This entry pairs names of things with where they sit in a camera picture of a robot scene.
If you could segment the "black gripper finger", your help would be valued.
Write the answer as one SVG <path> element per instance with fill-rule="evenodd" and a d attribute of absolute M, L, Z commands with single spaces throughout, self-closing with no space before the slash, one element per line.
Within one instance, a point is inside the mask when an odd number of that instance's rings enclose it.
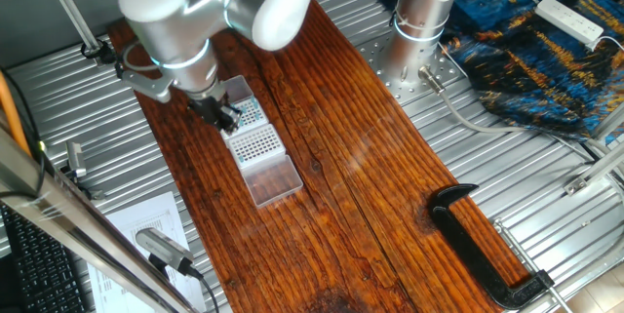
<path fill-rule="evenodd" d="M 227 114 L 211 118 L 210 123 L 219 131 L 226 133 L 233 131 L 233 119 Z"/>
<path fill-rule="evenodd" d="M 235 132 L 239 128 L 239 122 L 242 116 L 242 111 L 231 104 L 224 104 L 221 107 L 221 115 L 229 115 L 233 119 L 233 131 Z"/>

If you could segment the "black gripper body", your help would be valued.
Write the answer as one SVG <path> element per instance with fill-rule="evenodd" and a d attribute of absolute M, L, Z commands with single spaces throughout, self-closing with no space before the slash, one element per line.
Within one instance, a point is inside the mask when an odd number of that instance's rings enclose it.
<path fill-rule="evenodd" d="M 219 121 L 224 117 L 223 105 L 220 100 L 214 97 L 191 99 L 189 107 L 204 121 Z"/>

